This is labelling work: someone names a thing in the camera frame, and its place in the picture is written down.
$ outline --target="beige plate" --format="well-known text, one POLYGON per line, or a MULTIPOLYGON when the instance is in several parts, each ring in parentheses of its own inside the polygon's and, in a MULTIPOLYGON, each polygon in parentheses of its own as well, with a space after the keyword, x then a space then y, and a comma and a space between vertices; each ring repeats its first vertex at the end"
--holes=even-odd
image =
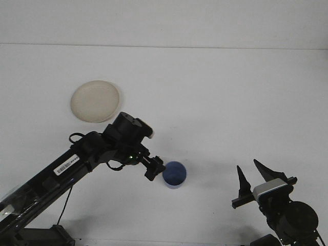
POLYGON ((73 114, 87 122, 103 122, 114 115, 119 106, 119 91, 103 80, 94 80, 77 88, 71 99, 73 114))

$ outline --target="white table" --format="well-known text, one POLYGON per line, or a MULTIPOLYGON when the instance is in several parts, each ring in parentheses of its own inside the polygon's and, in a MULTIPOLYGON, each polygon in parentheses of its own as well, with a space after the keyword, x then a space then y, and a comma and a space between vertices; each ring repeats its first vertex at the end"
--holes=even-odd
MULTIPOLYGON (((170 49, 0 45, 0 193, 24 183, 65 152, 73 132, 111 121, 74 117, 81 84, 109 80, 122 111, 155 130, 144 144, 187 168, 168 189, 142 165, 98 167, 73 189, 62 225, 75 238, 246 244, 272 233, 255 202, 236 210, 236 165, 263 183, 253 158, 297 176, 292 199, 328 228, 328 53, 320 50, 170 49)), ((31 227, 56 223, 65 196, 31 227)))

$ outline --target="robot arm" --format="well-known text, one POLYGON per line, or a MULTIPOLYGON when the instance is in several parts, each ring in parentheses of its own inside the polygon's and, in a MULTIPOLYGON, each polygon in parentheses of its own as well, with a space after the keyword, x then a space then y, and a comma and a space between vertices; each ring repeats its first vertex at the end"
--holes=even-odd
POLYGON ((126 165, 143 163, 145 176, 152 181, 165 167, 158 157, 150 158, 141 144, 153 130, 142 120, 121 112, 103 133, 90 132, 73 142, 53 163, 0 202, 0 242, 14 237, 29 222, 62 196, 100 163, 110 160, 126 165))
POLYGON ((265 183, 254 188, 246 180, 240 167, 237 167, 240 190, 239 197, 232 200, 233 208, 251 201, 257 201, 260 211, 266 217, 269 227, 275 231, 280 241, 271 234, 251 243, 251 246, 319 246, 318 216, 306 203, 292 201, 289 194, 293 191, 296 177, 287 178, 284 173, 274 172, 257 160, 255 166, 265 179, 265 183))

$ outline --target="white wall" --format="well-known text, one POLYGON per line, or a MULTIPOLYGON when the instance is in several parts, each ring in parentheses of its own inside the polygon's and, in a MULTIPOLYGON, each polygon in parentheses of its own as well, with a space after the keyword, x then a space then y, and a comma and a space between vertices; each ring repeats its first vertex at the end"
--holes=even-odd
POLYGON ((0 43, 328 49, 326 0, 0 1, 0 43))

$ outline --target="sticker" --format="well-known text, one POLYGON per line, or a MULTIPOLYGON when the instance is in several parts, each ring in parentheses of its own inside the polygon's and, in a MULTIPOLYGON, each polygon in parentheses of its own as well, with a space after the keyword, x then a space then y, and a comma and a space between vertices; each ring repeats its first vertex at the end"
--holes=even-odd
POLYGON ((80 160, 80 158, 77 155, 73 155, 72 157, 68 158, 63 164, 61 164, 59 167, 57 167, 54 171, 54 173, 59 176, 64 171, 66 171, 70 166, 77 163, 80 160))
POLYGON ((3 221, 14 211, 15 211, 15 209, 12 205, 7 205, 3 210, 0 211, 0 221, 3 221))

